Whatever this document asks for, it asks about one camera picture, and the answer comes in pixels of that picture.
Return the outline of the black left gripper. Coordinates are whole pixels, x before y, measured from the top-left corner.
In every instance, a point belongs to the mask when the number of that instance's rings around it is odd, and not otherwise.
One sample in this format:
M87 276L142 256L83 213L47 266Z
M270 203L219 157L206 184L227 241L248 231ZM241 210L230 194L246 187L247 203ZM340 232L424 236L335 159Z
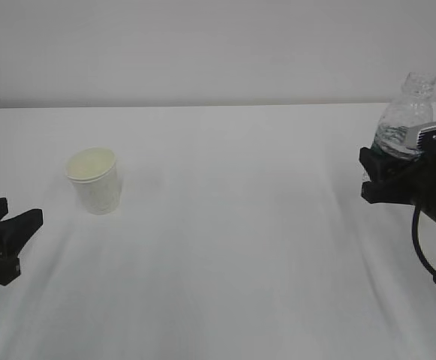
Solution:
M0 220L8 214L8 201L0 198ZM20 251L43 225L39 208L0 221L0 285L7 286L20 276Z

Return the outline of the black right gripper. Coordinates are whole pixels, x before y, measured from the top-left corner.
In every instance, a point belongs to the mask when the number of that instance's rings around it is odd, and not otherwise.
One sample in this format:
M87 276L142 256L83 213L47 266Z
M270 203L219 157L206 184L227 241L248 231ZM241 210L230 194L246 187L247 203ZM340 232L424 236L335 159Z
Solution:
M359 162L369 176L361 195L371 204L395 203L436 208L436 155L404 160L362 147Z

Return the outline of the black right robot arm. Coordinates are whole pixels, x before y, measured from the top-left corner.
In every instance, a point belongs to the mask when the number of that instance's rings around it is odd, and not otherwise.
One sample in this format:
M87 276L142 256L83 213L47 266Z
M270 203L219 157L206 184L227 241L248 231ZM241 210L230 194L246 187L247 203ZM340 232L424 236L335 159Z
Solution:
M436 222L436 121L411 127L404 143L422 154L401 160L362 147L359 162L369 175L361 196L368 203L421 205L422 212Z

